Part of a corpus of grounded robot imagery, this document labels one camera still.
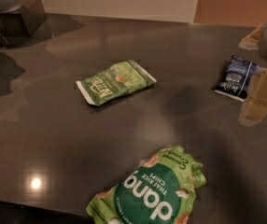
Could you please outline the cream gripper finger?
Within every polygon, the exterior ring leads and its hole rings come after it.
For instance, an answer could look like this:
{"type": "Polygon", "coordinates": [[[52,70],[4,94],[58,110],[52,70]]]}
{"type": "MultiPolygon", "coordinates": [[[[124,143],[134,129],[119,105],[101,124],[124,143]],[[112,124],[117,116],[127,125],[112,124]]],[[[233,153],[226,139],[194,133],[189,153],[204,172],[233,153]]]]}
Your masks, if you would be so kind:
{"type": "Polygon", "coordinates": [[[255,28],[249,35],[244,37],[240,43],[239,47],[241,49],[246,50],[258,50],[259,49],[259,42],[260,42],[260,34],[261,34],[261,28],[259,27],[255,28]]]}
{"type": "Polygon", "coordinates": [[[252,76],[248,89],[247,97],[244,100],[239,122],[251,127],[260,123],[267,117],[267,69],[256,71],[252,76]]]}

